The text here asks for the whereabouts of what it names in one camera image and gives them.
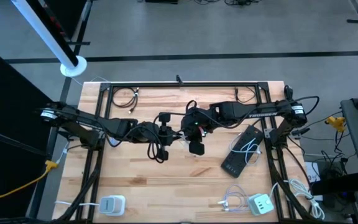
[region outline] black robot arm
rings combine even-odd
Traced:
[[[282,116],[281,125],[270,132],[272,144],[285,139],[293,128],[300,128],[307,122],[302,104],[293,100],[281,100],[274,103],[243,105],[239,102],[225,101],[214,103],[208,110],[197,108],[197,102],[187,104],[186,115],[181,121],[181,130],[190,141],[189,151],[197,155],[204,154],[202,138],[216,128],[236,128],[247,118]]]
[[[131,143],[149,143],[156,145],[157,152],[149,157],[151,159],[168,159],[165,146],[179,139],[178,132],[167,126],[170,121],[170,113],[160,113],[158,126],[152,122],[139,123],[136,119],[113,118],[106,119],[95,114],[80,111],[74,107],[52,103],[41,109],[41,117],[52,126],[61,127],[73,136],[78,136],[82,144],[96,147],[102,131],[106,137],[111,137],[119,143],[126,141]],[[235,101],[213,103],[208,110],[197,108],[197,102],[190,101],[186,106],[186,113],[181,121],[181,130],[184,137],[190,141],[189,151],[193,154],[203,155],[204,145],[202,138],[207,133],[212,133],[216,128],[236,128],[247,118],[264,118],[269,116],[282,116],[284,121],[271,131],[272,144],[285,138],[293,128],[299,128],[307,122],[302,104],[293,100],[281,100],[274,103],[261,103],[243,105]]]

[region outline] wooden tabletop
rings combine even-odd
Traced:
[[[283,82],[268,82],[272,101],[283,99]],[[98,99],[100,83],[85,83],[78,108],[94,113]],[[117,103],[126,103],[132,98],[132,92],[121,90],[114,95]],[[252,98],[253,93],[247,88],[239,89],[239,98],[244,101]],[[106,105],[107,93],[104,95],[102,114]],[[128,108],[112,106],[110,118],[135,118],[139,121],[153,121],[159,112],[184,113],[190,100],[196,100],[198,106],[208,109],[209,104],[221,101],[234,101],[233,87],[181,87],[181,88],[141,88],[139,102],[135,111],[128,114]],[[180,129],[181,116],[172,116],[169,126]],[[277,117],[279,125],[282,118]],[[195,156],[188,152],[184,142],[175,141],[166,149],[170,153],[168,161],[158,164],[147,157],[147,144],[122,143],[112,148],[105,145],[101,178],[99,181],[97,202],[108,195],[123,195],[126,198],[125,214],[122,217],[107,217],[95,209],[94,222],[276,222],[276,211],[261,216],[251,212],[223,212],[217,202],[222,200],[228,186],[241,185],[248,195],[269,194],[272,189],[269,167],[263,142],[262,154],[255,166],[246,166],[239,178],[225,173],[220,165],[229,154],[228,145],[243,132],[254,119],[246,119],[238,128],[218,128],[213,134],[203,139],[205,155]],[[261,129],[260,123],[255,127]],[[288,147],[304,165],[301,150],[292,142]],[[65,167],[60,182],[57,200],[72,202],[81,187],[87,150],[73,149],[67,154]],[[96,162],[94,152],[93,165]],[[284,161],[289,179],[298,179],[306,184],[301,169],[287,151]],[[287,204],[281,191],[283,211],[288,216]],[[299,198],[306,207],[309,203]],[[230,200],[236,205],[236,199]],[[67,209],[67,205],[56,204],[53,218],[58,218]],[[88,207],[84,208],[86,217]]]

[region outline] black power strip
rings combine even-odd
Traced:
[[[248,126],[246,131],[244,131],[241,134],[241,136],[239,137],[239,140],[236,143],[236,145],[233,147],[233,150],[240,151],[240,149],[244,145],[246,145],[248,142],[252,141],[254,138],[255,138],[255,140],[252,143],[259,145],[264,138],[264,134],[261,130],[259,130],[253,126]],[[252,157],[252,155],[254,154],[253,152],[255,150],[256,150],[256,148],[253,147],[251,149],[252,152],[249,152],[247,154],[247,162]],[[245,159],[244,159],[245,156],[246,156],[246,154],[243,152],[230,151],[229,155],[225,158],[225,160],[223,161],[223,163],[221,165],[222,169],[235,178],[239,177],[242,170],[247,165],[245,162]]]

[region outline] white power adapter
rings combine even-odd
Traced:
[[[107,216],[121,216],[125,212],[125,197],[110,195],[102,197],[99,204],[99,213]]]
[[[248,198],[248,206],[255,216],[273,211],[274,206],[267,194],[255,194]]]

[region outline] floor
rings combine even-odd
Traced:
[[[135,0],[99,0],[93,3],[80,55],[136,56],[173,54],[235,54],[358,50],[358,19],[346,0],[263,0],[247,7],[230,7],[223,1],[200,6],[183,0],[178,5]],[[0,0],[0,56],[49,58],[53,53],[8,0]],[[64,77],[58,63],[15,64],[21,74],[51,99],[58,100]],[[79,82],[101,76],[111,81],[183,80],[283,80],[294,97],[318,95],[321,102],[308,116],[316,121],[339,111],[341,100],[358,97],[358,56],[302,58],[239,58],[162,60],[141,62],[92,62]],[[81,86],[71,83],[67,102],[78,103]],[[305,102],[310,107],[313,102]],[[333,138],[324,123],[307,136]],[[302,139],[307,153],[325,150],[334,154],[333,141]],[[59,139],[54,157],[62,151]],[[354,153],[350,138],[341,149]],[[316,159],[306,157],[307,161]],[[356,157],[347,165],[358,172]],[[61,170],[49,175],[39,218],[49,220]]]

